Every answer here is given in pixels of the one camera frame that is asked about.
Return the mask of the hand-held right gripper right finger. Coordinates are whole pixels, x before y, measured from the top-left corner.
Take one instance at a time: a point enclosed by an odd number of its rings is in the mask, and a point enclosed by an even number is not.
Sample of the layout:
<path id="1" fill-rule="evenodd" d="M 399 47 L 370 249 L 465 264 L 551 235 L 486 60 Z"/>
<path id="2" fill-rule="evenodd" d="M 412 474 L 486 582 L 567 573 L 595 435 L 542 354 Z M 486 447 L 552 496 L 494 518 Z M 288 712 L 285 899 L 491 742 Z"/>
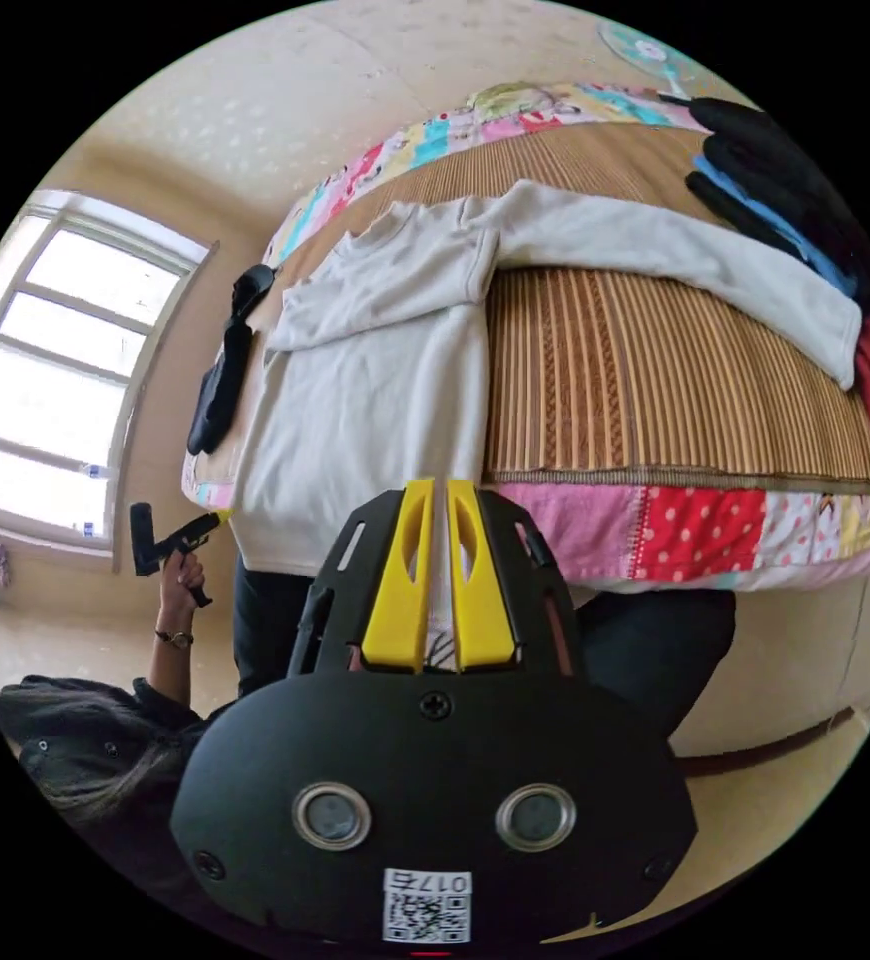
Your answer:
<path id="1" fill-rule="evenodd" d="M 451 604 L 459 672 L 503 667 L 515 656 L 515 641 L 478 494 L 470 481 L 447 481 Z"/>

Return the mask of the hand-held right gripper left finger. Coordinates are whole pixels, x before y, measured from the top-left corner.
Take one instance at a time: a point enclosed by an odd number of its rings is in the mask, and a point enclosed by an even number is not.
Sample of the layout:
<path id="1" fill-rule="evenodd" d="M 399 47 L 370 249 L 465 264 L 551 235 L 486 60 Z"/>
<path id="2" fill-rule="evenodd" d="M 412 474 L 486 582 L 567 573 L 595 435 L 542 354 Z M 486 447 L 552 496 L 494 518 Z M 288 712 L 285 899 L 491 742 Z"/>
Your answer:
<path id="1" fill-rule="evenodd" d="M 427 650 L 434 480 L 405 487 L 361 644 L 374 670 L 419 673 Z"/>

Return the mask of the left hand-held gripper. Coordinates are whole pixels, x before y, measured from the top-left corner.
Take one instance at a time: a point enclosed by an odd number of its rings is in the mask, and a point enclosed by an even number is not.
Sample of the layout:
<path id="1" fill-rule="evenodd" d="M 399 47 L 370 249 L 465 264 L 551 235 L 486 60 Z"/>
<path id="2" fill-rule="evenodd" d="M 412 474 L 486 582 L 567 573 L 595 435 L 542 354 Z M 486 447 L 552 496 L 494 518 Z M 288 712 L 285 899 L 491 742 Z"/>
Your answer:
<path id="1" fill-rule="evenodd" d="M 167 558 L 174 552 L 197 553 L 197 550 L 205 545 L 210 534 L 216 529 L 216 526 L 223 526 L 232 516 L 230 509 L 217 509 L 206 511 L 196 519 L 188 522 L 177 531 L 169 534 L 166 538 L 156 543 L 156 560 L 159 574 L 159 587 L 162 567 Z M 204 609 L 212 603 L 212 600 L 205 593 L 205 587 L 194 591 L 194 597 L 198 604 L 198 609 Z"/>

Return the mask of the person's left hand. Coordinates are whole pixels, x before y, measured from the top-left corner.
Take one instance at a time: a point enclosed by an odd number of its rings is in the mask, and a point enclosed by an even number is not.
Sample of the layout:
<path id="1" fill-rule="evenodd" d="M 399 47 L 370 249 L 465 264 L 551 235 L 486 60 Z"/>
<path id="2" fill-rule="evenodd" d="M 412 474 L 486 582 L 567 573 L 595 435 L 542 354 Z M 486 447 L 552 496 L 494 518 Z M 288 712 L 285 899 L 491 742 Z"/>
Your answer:
<path id="1" fill-rule="evenodd" d="M 194 591 L 204 586 L 203 567 L 195 553 L 174 551 L 165 561 L 160 578 L 158 633 L 174 635 L 192 632 L 198 609 Z"/>

